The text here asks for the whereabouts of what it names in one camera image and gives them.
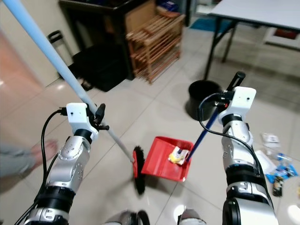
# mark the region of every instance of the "red dustpan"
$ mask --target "red dustpan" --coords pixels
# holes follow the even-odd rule
[[[191,160],[183,165],[171,163],[168,158],[176,146],[191,151],[194,144],[168,137],[156,137],[142,168],[142,173],[184,182],[188,175]]]

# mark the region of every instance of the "table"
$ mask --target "table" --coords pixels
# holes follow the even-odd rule
[[[216,17],[216,29],[204,73],[205,80],[209,75],[215,47],[231,31],[222,59],[222,62],[226,61],[238,22],[300,32],[299,0],[222,0],[209,15]],[[224,19],[231,20],[231,23],[219,34]]]
[[[125,14],[146,1],[147,0],[127,0],[116,5],[102,6],[79,2],[76,0],[59,0],[59,5],[81,51],[87,46],[76,24],[79,17],[82,17],[80,13],[96,14],[99,15],[99,17],[100,15],[110,17],[115,31],[116,41],[121,44],[123,50],[123,57],[127,67],[127,79],[133,80],[134,75],[132,72],[131,59],[126,40]],[[101,25],[102,24],[99,25],[99,31],[105,32],[105,29]]]

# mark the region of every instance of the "gray pants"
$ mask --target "gray pants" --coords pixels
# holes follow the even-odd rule
[[[0,177],[23,173],[34,164],[35,158],[30,149],[0,144]]]

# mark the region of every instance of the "blue mat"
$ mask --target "blue mat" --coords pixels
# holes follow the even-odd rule
[[[219,32],[223,32],[224,30],[226,30],[229,24],[230,21],[223,20]],[[190,28],[214,32],[216,29],[216,20],[214,18],[199,18],[193,23],[193,25]]]

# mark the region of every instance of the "tile floor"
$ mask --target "tile floor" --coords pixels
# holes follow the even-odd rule
[[[257,97],[247,116],[261,149],[260,134],[272,132],[279,136],[282,151],[293,158],[300,172],[300,53],[271,45],[263,45],[265,28],[240,25],[225,64],[220,58],[226,39],[216,48],[210,80],[225,88],[238,70],[247,73],[243,85],[257,89]],[[212,33],[185,29],[182,57],[171,65],[154,83],[142,80],[123,81],[103,93],[89,91],[89,96],[106,104],[105,117],[125,145],[132,150],[141,145],[147,154],[155,136],[165,135],[194,142],[200,125],[184,110],[188,86],[203,77]],[[42,89],[16,75],[2,77],[0,87],[0,141],[33,146],[48,115],[59,106],[79,101],[63,81]],[[221,131],[219,124],[214,130]],[[47,129],[46,138],[57,138],[60,146],[71,134],[67,118],[56,117]],[[27,176],[2,179],[0,217],[5,225],[13,224],[32,203],[41,183],[42,168]],[[175,225],[184,207],[193,207],[209,225],[222,224],[226,179],[222,163],[221,138],[207,135],[194,154],[187,180],[176,183],[149,177],[142,197],[135,194],[132,167],[128,159],[106,133],[93,143],[91,158],[85,169],[83,183],[75,197],[70,224],[101,224],[123,209],[145,209],[152,225]],[[299,204],[296,187],[299,178],[284,184],[284,197],[272,197],[282,225],[293,225],[289,218],[291,206]]]

